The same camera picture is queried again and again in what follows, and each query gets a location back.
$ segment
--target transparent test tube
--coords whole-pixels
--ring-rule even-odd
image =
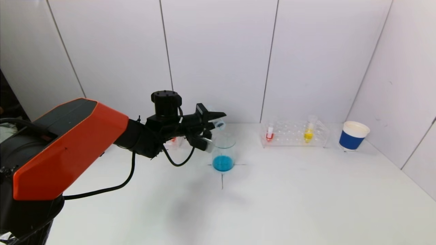
[[[313,134],[315,132],[315,125],[317,124],[318,117],[317,116],[309,116],[309,119],[307,121],[306,130],[304,131],[304,142],[310,143]]]

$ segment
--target test tube rack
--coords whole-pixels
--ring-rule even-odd
[[[304,132],[306,131],[307,121],[274,121],[274,137],[272,140],[267,140],[266,133],[268,122],[263,122],[261,125],[260,139],[263,148],[269,146],[317,146],[326,147],[330,136],[330,130],[321,122],[317,121],[313,138],[309,143],[304,140]]]

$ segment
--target robotic arm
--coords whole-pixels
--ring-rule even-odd
[[[195,148],[210,149],[210,130],[215,128],[210,121],[225,113],[209,112],[199,103],[194,114],[183,115],[182,98],[174,91],[154,92],[151,100],[156,114],[145,125],[97,101],[76,99],[27,123],[1,143],[0,244],[45,244],[64,205],[63,192],[111,144],[133,152],[132,170],[135,154],[153,158],[164,151],[178,167]],[[164,148],[177,136],[186,137],[193,147],[181,164],[174,163]]]

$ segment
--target black cable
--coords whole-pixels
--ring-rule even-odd
[[[183,117],[183,111],[182,111],[182,108],[180,106],[179,106],[179,113],[180,113],[180,116]]]
[[[26,121],[26,120],[23,120],[23,119],[18,119],[18,118],[1,118],[0,119],[0,124],[2,124],[2,123],[14,123],[14,124],[23,125],[23,126],[26,126],[26,127],[30,128],[30,129],[35,130],[38,133],[41,133],[41,134],[44,134],[44,135],[47,135],[47,136],[55,136],[56,137],[56,135],[52,134],[51,132],[36,126],[32,122],[29,122],[29,121]]]
[[[133,151],[132,152],[132,169],[130,170],[130,174],[127,177],[127,180],[124,181],[121,185],[117,185],[114,187],[105,188],[105,189],[101,189],[101,190],[97,190],[97,191],[91,191],[91,192],[87,192],[87,193],[77,194],[77,195],[64,196],[64,199],[65,200],[73,200],[73,199],[79,199],[79,198],[84,198],[84,197],[90,197],[93,195],[97,195],[97,194],[101,194],[101,193],[105,193],[105,192],[109,192],[109,191],[115,191],[115,190],[123,188],[125,185],[127,185],[127,183],[130,181],[130,179],[133,176],[133,172],[135,170],[135,155],[136,155],[136,152]]]
[[[182,162],[182,163],[180,163],[180,164],[177,164],[177,163],[173,162],[173,160],[171,159],[170,155],[168,154],[167,149],[165,149],[165,146],[164,146],[164,145],[162,145],[162,146],[163,146],[163,152],[165,152],[165,155],[167,156],[168,160],[170,161],[170,163],[171,163],[172,165],[174,165],[174,166],[176,166],[176,167],[183,166],[185,163],[187,163],[187,161],[191,158],[192,153],[194,153],[194,150],[195,150],[195,147],[192,147],[191,153],[189,153],[188,158],[187,158],[184,162]]]

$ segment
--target white wall panel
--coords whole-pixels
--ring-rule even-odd
[[[402,167],[436,116],[436,1],[394,1],[349,120]]]
[[[174,90],[195,104],[258,123],[276,0],[162,0]]]
[[[343,122],[391,0],[280,0],[262,119]]]
[[[403,171],[436,200],[436,126],[433,124]]]
[[[0,1],[0,67],[31,120],[84,97],[45,0]]]
[[[159,0],[49,0],[85,94],[130,118],[171,90]]]

